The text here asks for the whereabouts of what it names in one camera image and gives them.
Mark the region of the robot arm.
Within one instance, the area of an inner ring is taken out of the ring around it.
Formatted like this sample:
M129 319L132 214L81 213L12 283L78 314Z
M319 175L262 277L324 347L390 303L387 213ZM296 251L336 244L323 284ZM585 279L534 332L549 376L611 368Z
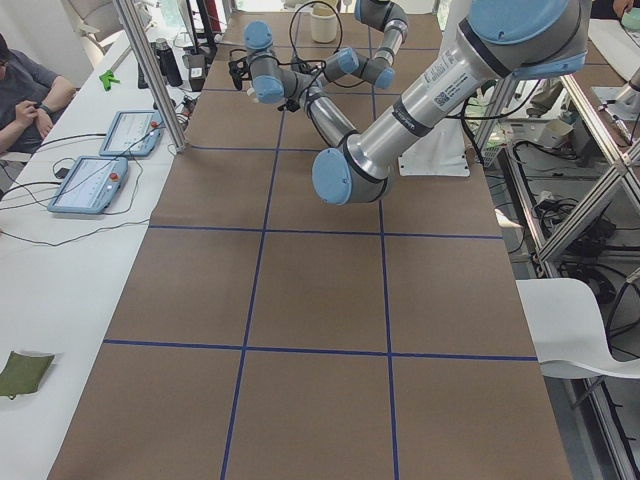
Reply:
M372 57L365 57L350 47L338 50L326 60L320 75L322 85L335 83L353 75L378 89L389 88L395 77L393 64L405 42L409 20L404 9L392 1L357 0L354 17L360 23L383 33Z
M357 2L355 18L383 34L375 55L367 58L343 48L309 74L280 66L267 23L249 23L243 39L257 100L301 107L328 145L312 167L316 194L331 204L369 203L385 195L392 163L483 83L579 70L587 53L591 9L589 1L472 2L452 46L364 132L355 129L324 88L347 74L378 88L390 86L395 56L409 28L399 5Z

